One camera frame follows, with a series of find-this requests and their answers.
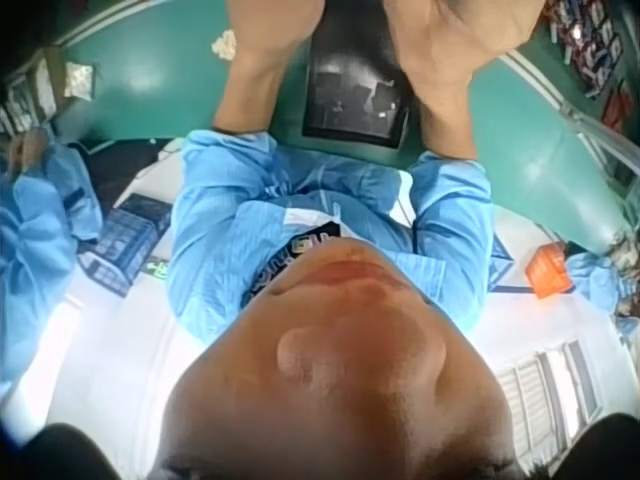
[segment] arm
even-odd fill
[[[50,182],[29,175],[14,184],[1,182],[0,371],[6,385],[18,380],[35,357],[40,336],[71,279],[76,242]]]
[[[204,308],[201,266],[240,205],[272,183],[276,144],[266,130],[289,59],[320,21],[324,0],[228,0],[227,9],[237,55],[213,120],[217,133],[196,131],[187,139],[184,187],[172,213],[169,300],[199,338],[207,337],[195,318]]]
[[[420,101],[422,141],[428,150],[451,159],[477,158],[468,84],[415,88]]]
[[[416,253],[445,261],[442,302],[467,333],[488,289],[493,245],[489,180],[475,161],[451,161],[431,153],[423,154],[410,173]]]
[[[384,0],[398,62],[422,105],[425,145],[476,158],[468,86],[473,74],[526,42],[544,0]]]

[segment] black device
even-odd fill
[[[302,134],[398,148],[412,97],[382,0],[327,0],[311,40]]]

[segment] blue shirt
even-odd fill
[[[566,266],[576,289],[608,314],[615,313],[620,300],[636,293],[638,281],[622,277],[609,257],[578,253],[567,258]]]
[[[473,161],[423,154],[410,169],[417,218],[392,220],[397,170],[280,147],[266,133],[195,131],[184,150],[174,205],[169,301],[206,344],[237,318],[256,275],[291,237],[338,220],[387,255],[468,333],[487,294],[493,204]]]
[[[96,238],[102,214],[78,152],[53,141],[40,164],[11,182],[0,161],[0,391],[29,367],[62,300],[78,240]]]

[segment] hand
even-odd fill
[[[264,65],[286,63],[309,38],[324,0],[227,0],[237,55]]]
[[[32,128],[13,137],[8,152],[10,177],[16,178],[39,164],[48,145],[47,132],[42,128]]]
[[[384,0],[384,6],[398,61],[421,90],[468,85],[475,71],[529,39],[544,1]]]

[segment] person in blue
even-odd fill
[[[267,133],[323,0],[227,1],[237,53],[211,130],[186,139],[167,280],[208,348],[169,399],[149,478],[526,477],[507,400],[465,337],[493,238],[469,85],[542,2],[491,2],[514,28],[488,28],[480,3],[384,2],[427,147],[409,228],[389,216],[397,171]]]
[[[0,396],[34,359],[71,280],[78,242],[102,228],[77,150],[50,128],[16,136],[7,150],[0,155]]]

